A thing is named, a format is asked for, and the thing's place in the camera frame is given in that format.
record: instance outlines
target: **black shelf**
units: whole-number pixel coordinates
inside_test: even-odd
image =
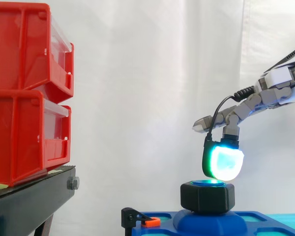
[[[69,183],[75,177],[75,166],[56,170],[61,171],[0,190],[0,236],[28,236],[74,195]]]

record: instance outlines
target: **black clamp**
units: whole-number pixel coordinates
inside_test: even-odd
[[[125,236],[132,236],[132,228],[137,226],[137,221],[149,220],[153,219],[130,207],[121,210],[121,226],[125,228]]]

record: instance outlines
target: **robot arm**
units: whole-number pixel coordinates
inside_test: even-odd
[[[281,64],[277,64],[266,71],[253,87],[254,93],[238,106],[232,106],[219,112],[213,128],[225,126],[223,134],[232,134],[234,121],[230,117],[238,117],[237,125],[248,116],[266,109],[274,109],[285,104],[295,102],[295,51],[289,54]],[[196,132],[206,133],[211,126],[212,116],[197,120],[192,129]]]
[[[241,102],[218,112],[223,103],[232,98]],[[239,124],[247,117],[295,102],[295,51],[267,70],[254,87],[248,87],[226,97],[214,116],[207,116],[193,125],[193,130],[206,133],[202,169],[208,177],[228,181],[241,169],[243,153],[239,150]],[[211,131],[223,128],[220,142],[212,140]]]

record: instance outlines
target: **stacked storage bins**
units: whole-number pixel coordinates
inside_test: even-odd
[[[42,3],[0,2],[0,183],[70,160],[73,44]]]

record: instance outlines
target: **white wall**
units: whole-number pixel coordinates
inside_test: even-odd
[[[46,2],[75,44],[81,180],[51,236],[122,235],[123,207],[179,210],[179,186],[204,178],[193,122],[295,49],[295,0]],[[295,212],[295,104],[245,121],[240,147],[235,209]]]

